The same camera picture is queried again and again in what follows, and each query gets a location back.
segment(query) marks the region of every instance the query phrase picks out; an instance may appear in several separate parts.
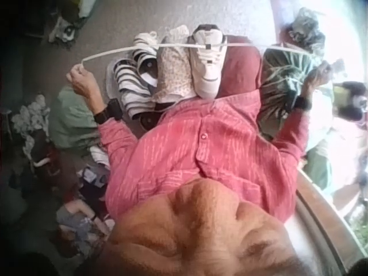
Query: window frame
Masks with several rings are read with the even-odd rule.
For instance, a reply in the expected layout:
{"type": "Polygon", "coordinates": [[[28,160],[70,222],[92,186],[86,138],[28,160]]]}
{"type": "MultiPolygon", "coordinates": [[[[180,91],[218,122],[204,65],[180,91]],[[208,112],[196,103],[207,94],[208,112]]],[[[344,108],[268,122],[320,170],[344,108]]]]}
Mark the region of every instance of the window frame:
{"type": "Polygon", "coordinates": [[[335,262],[331,267],[333,275],[338,271],[345,274],[355,262],[367,258],[367,253],[336,208],[301,169],[297,184],[296,211],[316,243],[321,263],[335,262]]]}

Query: shirt pocket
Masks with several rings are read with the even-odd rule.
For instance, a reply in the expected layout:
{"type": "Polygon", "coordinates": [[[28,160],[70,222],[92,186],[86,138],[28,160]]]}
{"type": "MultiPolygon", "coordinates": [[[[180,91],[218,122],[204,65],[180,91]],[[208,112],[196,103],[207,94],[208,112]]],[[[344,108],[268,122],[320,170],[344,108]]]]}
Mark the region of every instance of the shirt pocket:
{"type": "Polygon", "coordinates": [[[150,175],[138,183],[138,200],[144,201],[158,194],[167,194],[185,184],[195,175],[199,169],[174,170],[164,174],[150,175]]]}
{"type": "Polygon", "coordinates": [[[215,179],[227,188],[234,191],[241,200],[249,201],[257,206],[262,206],[262,194],[260,186],[249,180],[235,176],[232,172],[220,170],[215,179]]]}

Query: red shirt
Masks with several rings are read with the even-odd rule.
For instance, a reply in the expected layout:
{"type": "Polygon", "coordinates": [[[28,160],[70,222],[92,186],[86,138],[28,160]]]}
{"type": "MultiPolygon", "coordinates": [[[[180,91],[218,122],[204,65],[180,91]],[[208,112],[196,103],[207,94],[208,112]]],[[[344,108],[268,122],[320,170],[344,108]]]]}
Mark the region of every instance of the red shirt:
{"type": "Polygon", "coordinates": [[[123,122],[99,126],[110,159],[106,205],[113,218],[194,176],[212,178],[281,221],[294,212],[297,166],[308,115],[294,111],[272,143],[256,126],[259,90],[188,100],[137,139],[123,122]]]}

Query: black watch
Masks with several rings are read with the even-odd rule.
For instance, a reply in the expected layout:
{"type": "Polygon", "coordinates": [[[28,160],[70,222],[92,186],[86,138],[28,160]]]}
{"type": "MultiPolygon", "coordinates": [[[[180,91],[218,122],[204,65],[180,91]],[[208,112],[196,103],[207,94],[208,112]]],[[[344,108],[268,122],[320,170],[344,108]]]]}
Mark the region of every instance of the black watch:
{"type": "Polygon", "coordinates": [[[108,119],[114,118],[116,121],[122,120],[122,110],[119,101],[115,98],[109,101],[107,107],[100,113],[94,116],[97,124],[102,125],[108,119]]]}
{"type": "Polygon", "coordinates": [[[303,111],[310,111],[312,109],[312,103],[310,100],[303,98],[302,96],[298,96],[295,100],[293,109],[298,108],[303,111]]]}

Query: wooden frame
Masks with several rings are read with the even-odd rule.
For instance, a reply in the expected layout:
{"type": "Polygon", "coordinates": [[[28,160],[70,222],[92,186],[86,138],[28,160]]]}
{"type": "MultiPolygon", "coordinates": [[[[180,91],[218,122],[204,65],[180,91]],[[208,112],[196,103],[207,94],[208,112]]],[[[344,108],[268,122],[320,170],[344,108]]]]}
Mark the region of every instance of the wooden frame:
{"type": "Polygon", "coordinates": [[[355,262],[367,258],[367,253],[347,223],[339,216],[336,208],[323,197],[302,170],[299,170],[297,183],[298,200],[312,218],[304,223],[310,231],[314,231],[311,224],[317,225],[340,270],[346,273],[355,262]]]}

